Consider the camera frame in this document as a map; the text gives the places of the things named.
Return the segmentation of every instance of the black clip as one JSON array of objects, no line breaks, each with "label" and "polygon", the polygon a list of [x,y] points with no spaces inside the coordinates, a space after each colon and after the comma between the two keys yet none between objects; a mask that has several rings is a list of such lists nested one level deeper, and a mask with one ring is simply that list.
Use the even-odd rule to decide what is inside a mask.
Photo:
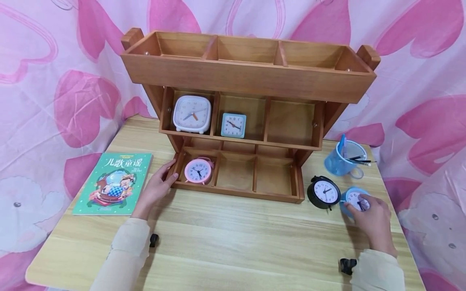
[{"label": "black clip", "polygon": [[158,241],[158,234],[153,233],[149,241],[151,242],[151,244],[149,244],[149,247],[155,248],[155,246],[157,245],[157,241]]},{"label": "black clip", "polygon": [[353,268],[356,267],[356,259],[340,259],[340,272],[346,275],[353,275]]}]

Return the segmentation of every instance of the black alarm clock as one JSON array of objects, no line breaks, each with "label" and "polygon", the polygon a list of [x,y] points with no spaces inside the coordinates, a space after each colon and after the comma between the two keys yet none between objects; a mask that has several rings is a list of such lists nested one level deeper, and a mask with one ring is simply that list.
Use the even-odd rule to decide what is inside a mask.
[{"label": "black alarm clock", "polygon": [[324,176],[314,176],[308,187],[308,198],[315,207],[330,209],[340,202],[340,189],[332,180]]}]

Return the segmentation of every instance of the blue square clock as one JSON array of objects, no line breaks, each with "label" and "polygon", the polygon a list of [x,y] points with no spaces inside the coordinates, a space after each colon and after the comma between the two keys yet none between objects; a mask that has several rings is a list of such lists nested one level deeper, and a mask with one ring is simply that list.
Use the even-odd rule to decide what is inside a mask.
[{"label": "blue square clock", "polygon": [[244,138],[246,115],[227,113],[223,114],[221,136]]}]

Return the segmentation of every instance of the book cover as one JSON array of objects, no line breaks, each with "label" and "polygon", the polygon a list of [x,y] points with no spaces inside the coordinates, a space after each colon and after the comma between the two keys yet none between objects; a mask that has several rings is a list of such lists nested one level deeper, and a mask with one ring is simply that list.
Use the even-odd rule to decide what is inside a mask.
[{"label": "book cover", "polygon": [[152,154],[103,153],[73,209],[74,215],[130,215],[144,187]]}]

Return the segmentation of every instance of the white square clock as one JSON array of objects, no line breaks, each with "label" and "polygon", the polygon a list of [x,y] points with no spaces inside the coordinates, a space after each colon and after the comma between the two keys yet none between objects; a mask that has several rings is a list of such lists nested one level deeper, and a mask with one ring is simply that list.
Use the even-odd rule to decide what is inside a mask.
[{"label": "white square clock", "polygon": [[204,134],[210,127],[212,106],[205,97],[181,96],[173,110],[173,124],[177,131]]},{"label": "white square clock", "polygon": [[223,114],[221,136],[244,138],[246,115],[227,113]]}]

